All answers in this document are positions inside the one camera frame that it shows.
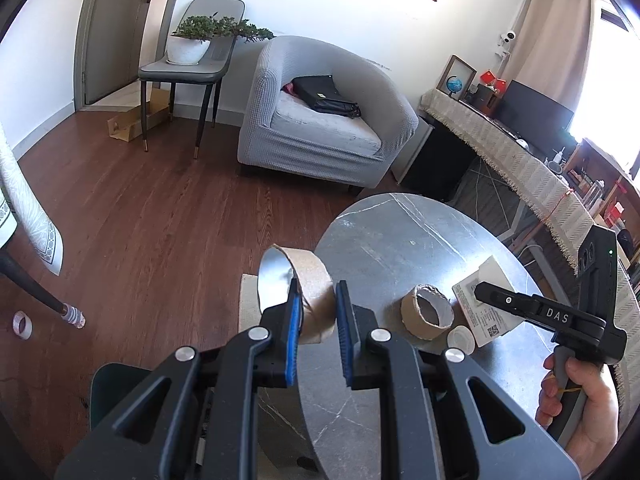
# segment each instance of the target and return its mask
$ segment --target white tape roll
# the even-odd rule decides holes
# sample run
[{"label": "white tape roll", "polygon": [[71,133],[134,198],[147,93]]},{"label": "white tape roll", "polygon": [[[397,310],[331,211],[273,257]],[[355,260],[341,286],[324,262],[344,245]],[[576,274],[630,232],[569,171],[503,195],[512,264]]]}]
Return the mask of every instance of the white tape roll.
[{"label": "white tape roll", "polygon": [[293,277],[298,279],[304,310],[300,344],[321,343],[334,331],[334,284],[311,251],[273,245],[264,252],[258,270],[260,311],[286,303]]},{"label": "white tape roll", "polygon": [[31,337],[33,331],[33,325],[31,319],[23,311],[19,310],[14,314],[14,321],[12,322],[14,334],[20,339],[28,339]]},{"label": "white tape roll", "polygon": [[[421,310],[418,298],[427,301],[438,316],[438,323],[427,321]],[[449,329],[454,314],[449,300],[433,285],[416,285],[402,298],[400,305],[402,322],[406,329],[420,339],[431,341]]]},{"label": "white tape roll", "polygon": [[458,348],[465,354],[471,355],[476,349],[476,340],[471,330],[464,325],[459,325],[447,334],[447,345],[449,348]]}]

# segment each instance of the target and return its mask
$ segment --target potted plant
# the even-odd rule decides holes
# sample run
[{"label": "potted plant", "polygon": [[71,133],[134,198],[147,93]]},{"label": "potted plant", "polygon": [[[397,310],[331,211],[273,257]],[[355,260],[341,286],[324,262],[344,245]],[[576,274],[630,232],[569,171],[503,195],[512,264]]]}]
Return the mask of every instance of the potted plant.
[{"label": "potted plant", "polygon": [[205,55],[212,38],[237,36],[245,41],[272,40],[273,33],[268,28],[258,28],[249,20],[236,22],[234,18],[223,16],[219,20],[213,16],[189,16],[180,22],[168,39],[166,53],[169,63],[195,65]]},{"label": "potted plant", "polygon": [[238,36],[244,38],[245,41],[273,39],[273,33],[268,28],[258,28],[253,23],[249,23],[249,20],[236,22],[235,19],[228,16],[216,20],[214,16],[215,14],[211,17],[214,36]]},{"label": "potted plant", "polygon": [[168,62],[177,65],[196,65],[209,48],[213,35],[210,16],[184,18],[166,42]]}]

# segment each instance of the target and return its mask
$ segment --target round table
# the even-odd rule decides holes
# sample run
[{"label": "round table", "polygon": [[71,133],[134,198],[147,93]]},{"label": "round table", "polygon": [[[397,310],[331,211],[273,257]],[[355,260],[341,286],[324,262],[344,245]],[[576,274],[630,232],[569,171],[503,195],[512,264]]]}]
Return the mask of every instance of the round table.
[{"label": "round table", "polygon": [[[346,280],[351,301],[372,309],[378,323],[423,350],[440,352],[446,336],[426,342],[402,324],[401,298],[419,283],[450,300],[452,286],[494,256],[517,292],[540,294],[522,264],[489,231],[440,202],[410,194],[361,200],[332,222],[315,250],[334,283]],[[456,323],[462,321],[460,310]],[[473,359],[531,416],[538,406],[542,361],[551,334],[522,323]],[[310,444],[330,480],[380,476],[378,391],[345,386],[337,333],[298,351],[300,406]]]}]

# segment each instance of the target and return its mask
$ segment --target window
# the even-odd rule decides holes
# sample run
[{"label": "window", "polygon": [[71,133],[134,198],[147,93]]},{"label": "window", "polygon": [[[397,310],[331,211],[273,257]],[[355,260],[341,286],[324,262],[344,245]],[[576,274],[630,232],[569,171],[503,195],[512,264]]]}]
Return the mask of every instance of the window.
[{"label": "window", "polygon": [[628,171],[640,152],[640,40],[596,20],[584,87],[569,128],[587,137]]}]

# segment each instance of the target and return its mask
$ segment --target red box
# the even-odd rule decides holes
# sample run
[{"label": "red box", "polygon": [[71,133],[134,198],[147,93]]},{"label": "red box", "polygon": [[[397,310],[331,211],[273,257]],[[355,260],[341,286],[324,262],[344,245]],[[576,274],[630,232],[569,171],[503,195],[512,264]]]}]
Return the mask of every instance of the red box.
[{"label": "red box", "polygon": [[507,89],[507,82],[504,79],[496,79],[494,81],[494,88],[501,94],[504,94],[504,91]]},{"label": "red box", "polygon": [[490,85],[495,81],[495,75],[491,70],[487,70],[484,74],[480,76],[480,81],[482,81],[485,85]]}]

